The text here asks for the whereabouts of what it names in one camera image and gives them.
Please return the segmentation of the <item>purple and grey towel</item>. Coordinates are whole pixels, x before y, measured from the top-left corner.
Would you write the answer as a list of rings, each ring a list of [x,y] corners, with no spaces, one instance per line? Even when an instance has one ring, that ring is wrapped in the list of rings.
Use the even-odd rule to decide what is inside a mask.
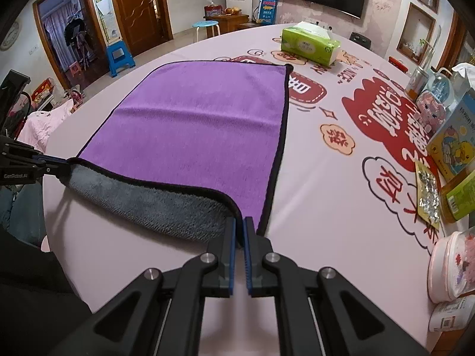
[[[227,219],[268,226],[292,66],[189,60],[155,68],[110,112],[62,183],[142,228],[206,242]]]

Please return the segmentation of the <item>pink bedding bundle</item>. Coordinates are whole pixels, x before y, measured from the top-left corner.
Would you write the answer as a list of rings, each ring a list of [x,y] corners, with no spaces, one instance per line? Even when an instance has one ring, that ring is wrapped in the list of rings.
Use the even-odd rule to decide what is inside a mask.
[[[73,99],[51,111],[35,111],[27,118],[17,140],[45,153],[49,137],[74,112]]]

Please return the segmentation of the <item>white pill bottle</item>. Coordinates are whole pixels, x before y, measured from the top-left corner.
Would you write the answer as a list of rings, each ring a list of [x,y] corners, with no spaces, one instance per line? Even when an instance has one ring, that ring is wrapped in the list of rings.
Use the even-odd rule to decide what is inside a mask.
[[[438,304],[430,318],[428,330],[438,333],[464,329],[474,316],[474,299],[474,295],[468,295]]]

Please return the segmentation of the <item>blue plastic step stool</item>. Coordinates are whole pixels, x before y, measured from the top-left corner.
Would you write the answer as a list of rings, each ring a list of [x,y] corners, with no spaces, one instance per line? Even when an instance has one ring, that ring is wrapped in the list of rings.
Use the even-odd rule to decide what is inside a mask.
[[[135,62],[130,54],[126,43],[123,40],[116,41],[105,49],[109,67],[110,75],[116,77],[120,68],[134,68]]]

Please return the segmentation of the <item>glass dome pink ornament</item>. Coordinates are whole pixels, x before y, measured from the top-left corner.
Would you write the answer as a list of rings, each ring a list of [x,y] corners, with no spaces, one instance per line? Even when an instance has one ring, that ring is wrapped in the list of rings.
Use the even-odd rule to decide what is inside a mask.
[[[428,295],[435,304],[474,291],[474,228],[455,231],[437,242],[427,276]]]

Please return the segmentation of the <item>foil blister pack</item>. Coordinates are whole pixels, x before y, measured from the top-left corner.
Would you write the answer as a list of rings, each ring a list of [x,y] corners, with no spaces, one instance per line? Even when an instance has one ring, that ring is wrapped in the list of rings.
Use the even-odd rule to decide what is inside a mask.
[[[436,176],[422,162],[415,162],[418,215],[436,230],[440,229],[440,195]]]

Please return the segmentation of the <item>yellow liquid glass bottle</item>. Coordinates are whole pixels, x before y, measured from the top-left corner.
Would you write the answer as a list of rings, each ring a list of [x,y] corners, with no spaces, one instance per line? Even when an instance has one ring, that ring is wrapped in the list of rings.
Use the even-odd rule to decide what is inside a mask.
[[[445,223],[455,223],[474,211],[474,171],[462,170],[440,193]]]

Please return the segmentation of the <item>brown wooden door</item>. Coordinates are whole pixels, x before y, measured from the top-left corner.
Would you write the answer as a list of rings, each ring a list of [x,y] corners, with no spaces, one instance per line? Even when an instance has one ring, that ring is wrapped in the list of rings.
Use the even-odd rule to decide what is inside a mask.
[[[133,56],[173,39],[167,0],[112,0],[123,37]]]

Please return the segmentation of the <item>light blue round stool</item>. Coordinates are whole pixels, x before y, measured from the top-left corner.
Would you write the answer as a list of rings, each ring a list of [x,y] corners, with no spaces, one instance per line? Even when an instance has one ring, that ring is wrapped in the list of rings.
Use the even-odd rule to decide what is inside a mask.
[[[217,20],[204,20],[204,21],[199,21],[191,26],[192,28],[195,29],[195,42],[197,43],[200,40],[200,29],[211,29],[212,35],[220,35],[221,34],[221,28],[219,26],[219,22]]]

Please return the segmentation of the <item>low wooden tv cabinet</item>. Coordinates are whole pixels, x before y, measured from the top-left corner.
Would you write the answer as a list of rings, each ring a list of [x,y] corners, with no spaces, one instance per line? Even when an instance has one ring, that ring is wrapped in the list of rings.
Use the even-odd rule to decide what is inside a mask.
[[[220,33],[222,35],[231,33],[234,31],[250,29],[259,27],[258,23],[254,23],[250,20],[248,15],[236,14],[236,15],[216,15],[208,17],[206,21],[214,20],[218,22]]]

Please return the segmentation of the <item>metal drink can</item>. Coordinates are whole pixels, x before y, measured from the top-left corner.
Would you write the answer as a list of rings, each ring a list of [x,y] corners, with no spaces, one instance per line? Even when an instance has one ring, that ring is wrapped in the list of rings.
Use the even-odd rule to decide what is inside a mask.
[[[404,89],[405,94],[409,97],[409,99],[413,102],[417,100],[421,92],[423,91],[424,87],[428,82],[428,74],[427,72],[418,66],[413,71],[411,78]]]

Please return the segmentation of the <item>green tissue pack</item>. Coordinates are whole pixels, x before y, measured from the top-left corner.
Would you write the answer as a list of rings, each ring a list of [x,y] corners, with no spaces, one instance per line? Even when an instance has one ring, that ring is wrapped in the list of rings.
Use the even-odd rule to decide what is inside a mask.
[[[281,35],[281,50],[302,56],[323,66],[331,66],[336,60],[341,42],[329,32],[312,23],[300,22],[285,27]]]

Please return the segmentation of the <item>blue poster box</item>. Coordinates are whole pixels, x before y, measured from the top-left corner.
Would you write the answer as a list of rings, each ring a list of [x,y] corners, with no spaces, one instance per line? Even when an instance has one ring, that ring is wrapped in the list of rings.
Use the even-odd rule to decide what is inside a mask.
[[[259,0],[259,14],[257,23],[261,25],[274,25],[278,0]]]

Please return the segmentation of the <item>black air fryer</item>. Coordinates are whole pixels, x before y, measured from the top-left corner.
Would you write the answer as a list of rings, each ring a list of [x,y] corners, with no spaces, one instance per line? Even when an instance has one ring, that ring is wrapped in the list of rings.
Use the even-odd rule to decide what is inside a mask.
[[[349,40],[364,47],[365,49],[371,49],[371,40],[362,34],[352,32],[349,37]]]

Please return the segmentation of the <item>white appliance with cloth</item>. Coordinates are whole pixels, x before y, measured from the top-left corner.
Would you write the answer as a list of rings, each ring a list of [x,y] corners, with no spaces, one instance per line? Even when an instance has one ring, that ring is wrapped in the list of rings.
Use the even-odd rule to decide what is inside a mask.
[[[459,63],[452,68],[452,87],[457,99],[470,89],[474,88],[475,66],[470,63]]]

